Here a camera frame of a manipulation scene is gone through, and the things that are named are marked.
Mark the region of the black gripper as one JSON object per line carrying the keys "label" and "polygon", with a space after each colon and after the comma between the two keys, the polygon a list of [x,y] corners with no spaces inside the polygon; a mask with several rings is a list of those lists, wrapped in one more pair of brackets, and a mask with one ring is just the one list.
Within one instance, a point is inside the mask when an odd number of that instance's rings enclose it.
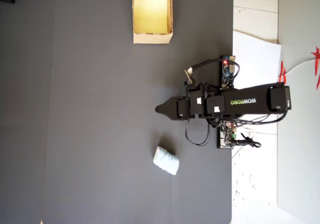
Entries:
{"label": "black gripper", "polygon": [[204,90],[202,87],[189,85],[185,88],[185,96],[170,97],[164,103],[156,106],[156,113],[168,117],[170,120],[204,119]]}

